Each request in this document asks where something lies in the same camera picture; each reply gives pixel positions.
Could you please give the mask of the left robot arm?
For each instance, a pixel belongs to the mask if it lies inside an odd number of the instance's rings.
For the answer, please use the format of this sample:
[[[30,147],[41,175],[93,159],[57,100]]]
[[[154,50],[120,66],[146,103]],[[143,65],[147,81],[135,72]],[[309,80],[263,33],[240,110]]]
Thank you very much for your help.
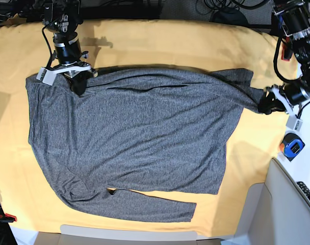
[[[258,111],[266,115],[275,111],[292,115],[294,106],[310,100],[310,12],[305,1],[272,1],[272,10],[278,22],[273,68],[283,84],[266,87]],[[302,74],[296,79],[287,79],[278,70],[281,45],[283,52],[293,54],[300,64]]]

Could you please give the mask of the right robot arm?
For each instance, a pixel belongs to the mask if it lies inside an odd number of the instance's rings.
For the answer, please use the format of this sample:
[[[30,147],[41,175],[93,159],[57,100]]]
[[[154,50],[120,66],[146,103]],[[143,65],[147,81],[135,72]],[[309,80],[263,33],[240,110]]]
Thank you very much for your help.
[[[76,29],[83,23],[80,18],[80,1],[44,1],[42,35],[50,57],[41,67],[37,79],[53,85],[57,75],[63,75],[71,91],[81,96],[87,88],[87,80],[98,76],[87,62],[88,51],[82,51]]]

